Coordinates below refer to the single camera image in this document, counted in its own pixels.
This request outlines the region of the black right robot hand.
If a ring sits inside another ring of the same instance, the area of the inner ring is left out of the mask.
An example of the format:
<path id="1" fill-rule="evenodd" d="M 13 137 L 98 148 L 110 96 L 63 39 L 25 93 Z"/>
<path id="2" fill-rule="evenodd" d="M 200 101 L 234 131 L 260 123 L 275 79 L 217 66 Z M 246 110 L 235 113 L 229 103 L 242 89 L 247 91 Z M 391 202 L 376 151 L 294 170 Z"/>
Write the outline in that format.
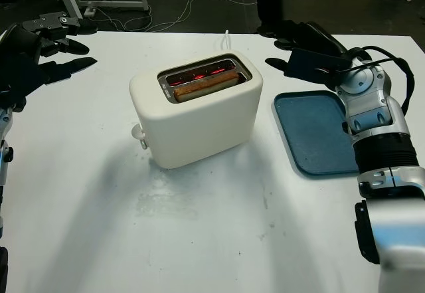
<path id="1" fill-rule="evenodd" d="M 282 71 L 284 76 L 325 82 L 352 67 L 347 49 L 314 22 L 284 20 L 263 24 L 258 28 L 258 34 L 273 38 L 275 47 L 291 52 L 288 60 L 266 59 L 267 64 Z"/>

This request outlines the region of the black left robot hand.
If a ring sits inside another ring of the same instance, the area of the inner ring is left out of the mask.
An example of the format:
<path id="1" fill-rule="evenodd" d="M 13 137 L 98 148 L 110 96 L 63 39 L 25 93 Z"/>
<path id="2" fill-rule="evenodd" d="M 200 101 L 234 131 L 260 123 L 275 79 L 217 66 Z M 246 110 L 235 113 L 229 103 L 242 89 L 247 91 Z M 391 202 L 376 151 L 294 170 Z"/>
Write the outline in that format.
<path id="1" fill-rule="evenodd" d="M 1 37 L 1 108 L 22 112 L 27 96 L 41 86 L 95 64 L 90 49 L 68 37 L 97 31 L 92 21 L 62 11 L 11 25 Z"/>

